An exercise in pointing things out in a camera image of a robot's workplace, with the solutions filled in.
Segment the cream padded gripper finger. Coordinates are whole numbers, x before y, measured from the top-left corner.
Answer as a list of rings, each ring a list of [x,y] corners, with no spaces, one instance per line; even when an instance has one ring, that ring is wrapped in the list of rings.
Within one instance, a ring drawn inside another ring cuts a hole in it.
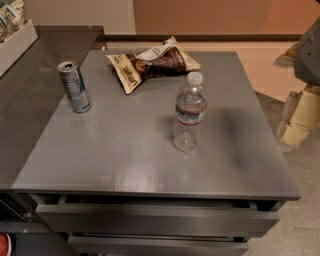
[[[282,152],[296,149],[320,124],[320,87],[307,85],[287,97],[276,142]]]

